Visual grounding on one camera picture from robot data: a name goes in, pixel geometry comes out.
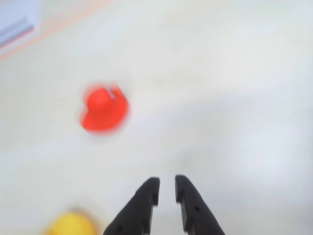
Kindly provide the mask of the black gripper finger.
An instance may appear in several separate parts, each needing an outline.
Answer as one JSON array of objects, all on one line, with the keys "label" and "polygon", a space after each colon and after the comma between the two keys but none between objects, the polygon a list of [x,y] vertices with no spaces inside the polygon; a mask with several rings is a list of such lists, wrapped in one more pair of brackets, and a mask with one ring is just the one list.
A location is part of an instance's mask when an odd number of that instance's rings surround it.
[{"label": "black gripper finger", "polygon": [[181,206],[183,230],[189,235],[223,235],[224,231],[192,182],[175,176],[176,202]]},{"label": "black gripper finger", "polygon": [[158,205],[160,179],[150,177],[106,227],[104,235],[149,235],[154,206]]}]

